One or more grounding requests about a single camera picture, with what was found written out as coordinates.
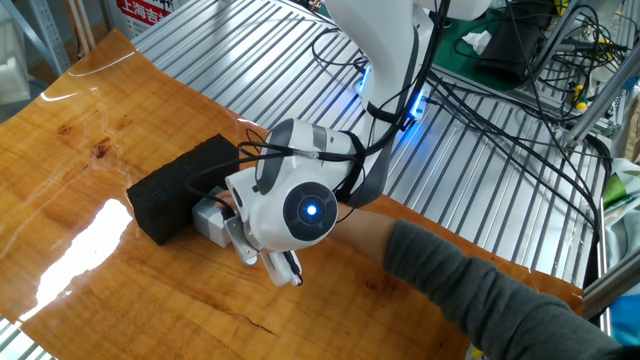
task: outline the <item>black cable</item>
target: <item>black cable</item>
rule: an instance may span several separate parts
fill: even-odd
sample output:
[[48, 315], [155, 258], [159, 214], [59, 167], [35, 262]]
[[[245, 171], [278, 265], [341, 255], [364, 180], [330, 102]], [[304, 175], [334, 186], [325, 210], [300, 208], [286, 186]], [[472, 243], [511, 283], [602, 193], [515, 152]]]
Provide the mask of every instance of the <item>black cable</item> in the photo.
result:
[[[439, 86], [442, 87], [443, 89], [445, 89], [445, 91], [447, 91], [448, 95], [451, 96], [453, 99], [456, 100], [456, 102], [459, 104], [459, 106], [456, 106], [455, 104], [453, 104], [451, 102], [451, 100], [448, 99], [448, 97], [442, 93], [442, 91], [435, 87], [434, 85], [434, 90], [443, 98], [443, 101], [445, 101], [452, 109], [455, 109], [455, 111], [460, 112], [465, 118], [467, 119], [471, 119], [472, 117], [466, 116], [465, 114], [462, 113], [461, 108], [464, 108], [465, 106], [468, 107], [468, 105], [466, 105], [466, 103], [464, 103], [464, 100], [460, 99], [454, 92], [452, 89], [450, 89], [447, 84], [445, 84], [441, 79], [438, 78], [439, 82]], [[573, 183], [576, 184], [575, 181], [573, 181], [573, 179], [571, 179], [568, 175], [566, 175], [564, 172], [562, 172], [560, 169], [558, 169], [556, 166], [554, 166], [553, 164], [551, 164], [547, 159], [541, 157], [537, 152], [535, 152], [535, 150], [531, 149], [530, 147], [519, 143], [515, 138], [513, 138], [511, 135], [509, 135], [508, 133], [504, 132], [502, 129], [500, 129], [499, 127], [495, 126], [494, 124], [490, 123], [488, 120], [484, 119], [484, 121], [488, 122], [490, 125], [494, 126], [494, 128], [492, 128], [494, 131], [502, 131], [503, 133], [501, 133], [501, 136], [507, 138], [508, 140], [512, 141], [514, 144], [520, 146], [521, 148], [525, 149], [525, 151], [527, 151], [529, 154], [531, 154], [533, 157], [537, 158], [541, 163], [543, 163], [543, 165], [545, 165], [546, 167], [548, 167], [550, 170], [552, 170], [553, 172], [555, 172], [558, 176], [562, 177], [563, 179], [565, 179], [566, 181], [568, 181], [569, 183]], [[484, 131], [482, 128], [480, 128], [478, 126], [478, 124], [475, 124], [473, 122], [470, 122], [469, 124], [472, 124], [471, 126], [475, 126], [478, 129], [480, 129], [480, 131]], [[539, 179], [539, 176], [534, 174], [531, 170], [529, 170], [526, 166], [526, 164], [523, 164], [521, 162], [519, 162], [518, 160], [516, 160], [513, 155], [511, 155], [509, 153], [509, 151], [507, 151], [507, 149], [505, 149], [504, 147], [502, 147], [500, 144], [498, 144], [498, 142], [491, 138], [491, 137], [487, 137], [487, 139], [493, 143], [493, 145], [498, 148], [506, 157], [509, 161], [512, 161], [514, 164], [518, 165], [520, 168], [522, 168], [522, 170], [528, 174], [529, 176], [531, 176], [534, 179]], [[558, 197], [560, 200], [564, 201], [567, 206], [571, 207], [573, 210], [575, 210], [580, 216], [582, 216], [587, 223], [589, 223], [589, 225], [591, 225], [592, 227], [595, 228], [595, 224], [593, 222], [593, 220], [591, 218], [589, 218], [589, 216], [587, 216], [587, 214], [580, 210], [579, 207], [577, 207], [576, 205], [574, 205], [571, 201], [569, 201], [569, 199], [567, 199], [566, 197], [564, 197], [562, 194], [560, 194], [558, 191], [556, 191], [551, 185], [545, 183], [544, 181], [542, 181], [542, 179], [540, 180], [540, 184], [545, 187], [547, 190], [549, 190], [553, 195], [555, 195], [556, 197]]]
[[243, 164], [243, 163], [247, 163], [247, 162], [252, 162], [252, 161], [257, 161], [257, 160], [267, 160], [267, 159], [277, 159], [277, 158], [283, 158], [283, 157], [287, 157], [289, 155], [285, 155], [282, 153], [276, 153], [276, 154], [267, 154], [267, 155], [259, 155], [259, 156], [252, 156], [252, 157], [248, 157], [248, 158], [244, 158], [244, 159], [239, 159], [239, 160], [233, 160], [233, 161], [229, 161], [220, 165], [216, 165], [213, 167], [210, 167], [208, 169], [205, 169], [195, 175], [193, 175], [192, 177], [190, 177], [189, 179], [187, 179], [187, 181], [184, 184], [185, 189], [193, 194], [193, 195], [197, 195], [200, 196], [202, 198], [206, 198], [209, 199], [211, 201], [215, 201], [216, 203], [222, 205], [222, 217], [224, 219], [230, 219], [233, 216], [235, 216], [235, 212], [233, 211], [233, 208], [231, 207], [231, 205], [229, 205], [226, 201], [220, 199], [219, 197], [215, 196], [215, 195], [211, 195], [208, 194], [204, 191], [200, 191], [196, 188], [193, 187], [192, 182], [204, 175], [207, 175], [211, 172], [214, 171], [218, 171], [220, 169], [224, 169], [226, 167], [229, 166], [234, 166], [234, 165], [239, 165], [239, 164]]
[[325, 64], [329, 64], [329, 65], [335, 65], [335, 66], [356, 66], [356, 67], [360, 67], [360, 69], [362, 69], [362, 66], [364, 66], [368, 60], [365, 59], [364, 57], [358, 57], [356, 58], [354, 61], [350, 62], [350, 63], [338, 63], [338, 62], [333, 62], [333, 61], [329, 61], [326, 59], [323, 59], [322, 57], [320, 57], [320, 55], [318, 55], [317, 51], [316, 51], [316, 43], [318, 42], [318, 40], [320, 40], [323, 36], [327, 35], [327, 34], [331, 34], [334, 32], [338, 32], [340, 31], [340, 29], [338, 28], [331, 28], [331, 29], [325, 29], [322, 30], [314, 39], [313, 41], [311, 41], [311, 53], [313, 54], [313, 57], [320, 61], [323, 62]]
[[[260, 134], [258, 134], [255, 130], [253, 130], [251, 128], [247, 128], [247, 130], [244, 133], [247, 136], [247, 140], [249, 140], [249, 141], [253, 141], [253, 140], [251, 140], [251, 135], [250, 135], [250, 134], [253, 134], [253, 135], [257, 136], [258, 139], [260, 139], [261, 142], [263, 142], [263, 143], [266, 142], [262, 138], [262, 136], [260, 136]], [[260, 149], [258, 149], [257, 146], [254, 146], [253, 149], [256, 151], [256, 153], [260, 154]]]
[[[511, 7], [511, 4], [507, 1], [507, 9], [509, 10], [509, 13], [511, 14], [512, 17], [512, 23], [514, 26], [514, 30], [515, 30], [515, 35], [516, 38], [518, 39], [518, 47], [520, 48], [520, 53], [522, 55], [522, 58], [526, 61], [526, 51], [524, 49], [524, 45], [522, 44], [522, 40], [520, 37], [520, 32], [518, 31], [517, 28], [517, 24], [516, 24], [516, 20], [514, 19], [514, 13], [513, 13], [513, 8]], [[593, 16], [594, 16], [594, 20], [596, 22], [596, 24], [599, 24], [598, 22], [598, 14], [595, 12], [595, 10], [593, 10]], [[533, 91], [533, 95], [536, 99], [536, 104], [538, 105], [538, 108], [540, 108], [540, 113], [543, 114], [544, 117], [544, 113], [542, 112], [542, 103], [540, 101], [540, 94], [538, 94], [538, 89], [536, 87], [535, 84], [535, 80], [531, 77], [531, 74], [533, 74], [531, 66], [529, 65], [529, 63], [526, 64], [527, 65], [527, 70], [530, 74], [529, 76], [529, 80], [531, 82], [532, 85], [532, 91]], [[560, 142], [558, 141], [558, 139], [556, 139], [556, 137], [553, 134], [553, 131], [551, 130], [551, 126], [549, 125], [549, 123], [546, 121], [546, 119], [542, 120], [543, 124], [545, 125], [545, 127], [547, 128], [547, 131], [549, 131], [549, 134], [551, 135], [551, 139], [553, 140], [553, 142], [558, 146], [559, 152], [560, 154], [562, 154], [562, 157], [564, 158], [564, 160], [569, 164], [569, 166], [571, 167], [571, 170], [573, 170], [573, 172], [576, 174], [576, 178], [582, 183], [582, 185], [584, 186], [584, 189], [580, 188], [580, 187], [576, 187], [574, 186], [574, 188], [583, 196], [583, 198], [587, 201], [587, 203], [589, 204], [589, 206], [591, 207], [591, 210], [593, 211], [593, 222], [595, 224], [595, 226], [593, 227], [593, 232], [594, 232], [594, 238], [599, 239], [600, 234], [600, 217], [597, 216], [598, 214], [598, 208], [595, 204], [595, 202], [593, 201], [593, 194], [591, 193], [589, 186], [587, 185], [587, 182], [584, 180], [584, 178], [582, 177], [582, 175], [580, 174], [580, 172], [578, 171], [578, 169], [576, 169], [576, 167], [573, 165], [573, 163], [571, 162], [571, 159], [567, 156], [567, 154], [564, 153], [564, 151], [561, 150], [562, 146], [560, 145]]]
[[635, 37], [636, 37], [636, 38], [638, 37], [638, 33], [640, 33], [640, 27], [638, 27], [638, 23], [637, 23], [635, 20], [633, 20], [632, 18], [630, 18], [630, 17], [628, 17], [628, 16], [626, 16], [626, 15], [622, 15], [622, 14], [620, 14], [620, 13], [615, 13], [614, 15], [618, 15], [618, 16], [620, 16], [621, 18], [623, 18], [623, 19], [626, 19], [626, 20], [630, 21], [630, 22], [633, 24], [633, 26], [635, 26], [635, 27], [636, 27], [636, 36], [635, 36]]

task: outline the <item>wooden table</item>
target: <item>wooden table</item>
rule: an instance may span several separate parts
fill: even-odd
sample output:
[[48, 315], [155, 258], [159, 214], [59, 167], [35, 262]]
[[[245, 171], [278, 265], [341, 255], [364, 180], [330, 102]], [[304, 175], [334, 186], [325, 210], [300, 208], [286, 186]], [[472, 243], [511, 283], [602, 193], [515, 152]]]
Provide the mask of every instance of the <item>wooden table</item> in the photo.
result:
[[[327, 239], [299, 252], [302, 287], [276, 288], [189, 229], [158, 247], [126, 189], [250, 122], [164, 75], [114, 32], [0, 126], [0, 313], [62, 359], [460, 359], [469, 339], [425, 296]], [[406, 218], [579, 311], [581, 291]]]

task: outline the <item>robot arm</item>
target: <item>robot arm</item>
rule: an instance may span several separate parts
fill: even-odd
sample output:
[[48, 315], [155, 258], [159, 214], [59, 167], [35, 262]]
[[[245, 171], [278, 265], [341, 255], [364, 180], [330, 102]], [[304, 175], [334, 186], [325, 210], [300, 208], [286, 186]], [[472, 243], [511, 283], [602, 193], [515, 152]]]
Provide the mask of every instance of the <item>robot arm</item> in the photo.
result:
[[[448, 14], [473, 19], [490, 2], [452, 0]], [[370, 61], [361, 102], [373, 118], [382, 121], [372, 121], [374, 128], [359, 135], [298, 120], [278, 124], [261, 155], [282, 149], [289, 154], [260, 160], [256, 168], [228, 176], [226, 184], [238, 213], [229, 219], [223, 219], [220, 211], [209, 214], [209, 227], [201, 231], [221, 246], [233, 243], [246, 266], [255, 265], [261, 257], [277, 286], [302, 284], [295, 250], [327, 236], [338, 220], [339, 201], [361, 207], [382, 194], [394, 138], [388, 135], [395, 134], [392, 126], [398, 124], [394, 122], [405, 118], [402, 111], [411, 101], [408, 94], [414, 89], [410, 86], [433, 29], [422, 7], [434, 6], [434, 0], [326, 0], [326, 5], [336, 24]], [[379, 146], [372, 149], [370, 144]], [[203, 212], [196, 208], [194, 217], [201, 216]]]
[[[389, 126], [380, 122], [372, 133], [383, 134]], [[357, 150], [347, 133], [292, 119], [278, 124], [266, 143], [297, 152], [261, 160], [256, 168], [226, 178], [238, 214], [225, 227], [243, 264], [253, 266], [260, 256], [274, 284], [300, 285], [302, 268], [294, 251], [317, 244], [333, 229], [338, 220], [336, 194], [340, 197], [356, 166], [353, 161], [322, 160], [319, 154], [355, 156]], [[367, 156], [349, 194], [340, 200], [361, 207], [380, 196], [390, 150], [391, 144]], [[273, 153], [277, 150], [265, 148], [261, 155]]]

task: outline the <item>gray sleeve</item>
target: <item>gray sleeve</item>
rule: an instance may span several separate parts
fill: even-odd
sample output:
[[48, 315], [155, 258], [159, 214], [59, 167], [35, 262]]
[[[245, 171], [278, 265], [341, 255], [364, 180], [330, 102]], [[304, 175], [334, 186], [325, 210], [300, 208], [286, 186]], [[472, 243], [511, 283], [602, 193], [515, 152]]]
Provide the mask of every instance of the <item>gray sleeve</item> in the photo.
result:
[[602, 359], [619, 348], [559, 299], [406, 221], [391, 235], [384, 269], [426, 294], [492, 360]]

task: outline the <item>black block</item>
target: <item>black block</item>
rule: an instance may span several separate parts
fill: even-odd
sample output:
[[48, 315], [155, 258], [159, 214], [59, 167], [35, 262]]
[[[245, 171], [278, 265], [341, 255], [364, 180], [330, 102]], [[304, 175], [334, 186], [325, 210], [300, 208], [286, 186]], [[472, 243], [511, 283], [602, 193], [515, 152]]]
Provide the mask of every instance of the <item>black block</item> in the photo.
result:
[[[238, 149], [221, 135], [201, 143], [193, 150], [154, 171], [127, 190], [136, 221], [158, 245], [193, 223], [191, 208], [200, 200], [185, 190], [187, 179], [213, 166], [238, 160]], [[227, 166], [200, 177], [194, 187], [209, 192], [226, 188], [224, 179], [239, 170]]]

